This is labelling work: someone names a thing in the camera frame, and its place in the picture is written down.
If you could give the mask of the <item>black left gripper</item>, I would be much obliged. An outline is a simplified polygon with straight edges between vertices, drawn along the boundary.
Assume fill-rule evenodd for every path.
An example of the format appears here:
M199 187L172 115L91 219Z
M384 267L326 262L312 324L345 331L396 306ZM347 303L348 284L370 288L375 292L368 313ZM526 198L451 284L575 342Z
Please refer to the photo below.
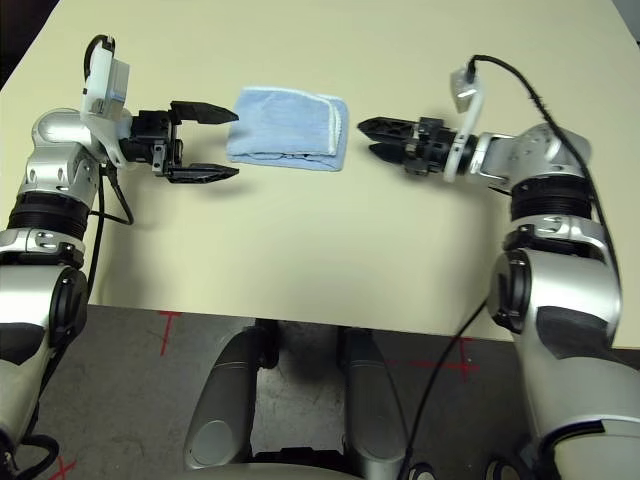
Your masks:
M223 107L205 102L172 101L170 110L140 110L132 118L130 133L119 141L128 161L146 163L156 176L167 176L170 183L213 183L239 174L236 168L198 163L182 166L183 142L177 128L182 121L220 125L237 121L239 116Z

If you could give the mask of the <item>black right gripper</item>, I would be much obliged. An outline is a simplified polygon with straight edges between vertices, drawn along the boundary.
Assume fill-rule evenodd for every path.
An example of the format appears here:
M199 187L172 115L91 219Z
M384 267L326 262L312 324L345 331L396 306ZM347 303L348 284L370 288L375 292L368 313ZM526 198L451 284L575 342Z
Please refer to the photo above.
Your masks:
M457 133L436 118L421 117L416 123L388 117L361 121L357 129L376 144L369 150L380 160L404 164L407 173L443 173Z

